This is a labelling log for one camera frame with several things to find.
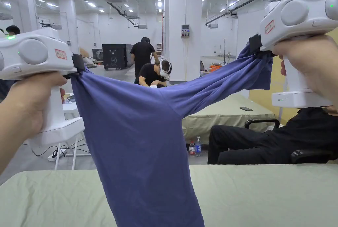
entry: black phone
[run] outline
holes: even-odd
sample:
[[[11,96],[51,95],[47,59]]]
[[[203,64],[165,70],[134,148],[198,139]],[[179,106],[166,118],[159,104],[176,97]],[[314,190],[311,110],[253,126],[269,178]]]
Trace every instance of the black phone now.
[[[252,109],[246,108],[245,106],[242,106],[240,109],[245,110],[245,111],[253,111]]]

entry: water bottle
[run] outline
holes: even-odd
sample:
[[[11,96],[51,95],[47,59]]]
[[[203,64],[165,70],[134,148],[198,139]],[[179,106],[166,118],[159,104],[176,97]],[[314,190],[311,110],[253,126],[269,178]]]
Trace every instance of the water bottle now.
[[[196,149],[196,147],[195,147],[194,142],[191,142],[190,145],[189,145],[189,154],[191,156],[195,155],[195,149]]]
[[[197,137],[196,147],[195,147],[195,155],[196,157],[199,157],[202,155],[202,144],[201,144],[201,138]]]

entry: chair armrest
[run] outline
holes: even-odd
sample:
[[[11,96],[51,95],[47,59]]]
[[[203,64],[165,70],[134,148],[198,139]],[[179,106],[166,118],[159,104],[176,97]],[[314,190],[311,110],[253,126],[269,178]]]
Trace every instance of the chair armrest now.
[[[328,150],[296,150],[291,154],[292,163],[327,163],[335,154]]]
[[[266,122],[273,122],[275,124],[273,129],[279,128],[280,122],[278,119],[249,119],[245,122],[244,128],[249,128],[249,126],[253,123],[266,123]]]

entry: black t-shirt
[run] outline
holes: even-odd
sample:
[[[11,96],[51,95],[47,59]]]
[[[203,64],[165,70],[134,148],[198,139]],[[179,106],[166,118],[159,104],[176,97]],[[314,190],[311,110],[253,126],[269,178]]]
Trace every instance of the black t-shirt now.
[[[322,108],[303,108],[284,127],[265,132],[281,148],[338,151],[338,117]]]
[[[159,80],[161,82],[165,82],[166,79],[163,76],[158,75],[155,71],[154,71],[154,64],[151,63],[147,63],[144,64],[140,74],[137,76],[137,79],[135,81],[136,84],[139,84],[139,78],[140,76],[145,77],[145,83],[150,86],[152,82]]]
[[[150,63],[150,54],[154,53],[154,47],[145,41],[141,41],[132,46],[130,54],[135,55],[135,69],[140,70],[146,63]]]

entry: sticker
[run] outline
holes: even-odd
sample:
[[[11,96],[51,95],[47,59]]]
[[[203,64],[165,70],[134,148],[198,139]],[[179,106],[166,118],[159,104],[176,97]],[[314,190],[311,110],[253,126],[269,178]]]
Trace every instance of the sticker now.
[[[274,20],[272,20],[266,27],[265,27],[265,34],[268,34],[274,29]]]
[[[55,49],[55,53],[56,53],[57,58],[67,60],[66,52],[61,51],[59,49]]]

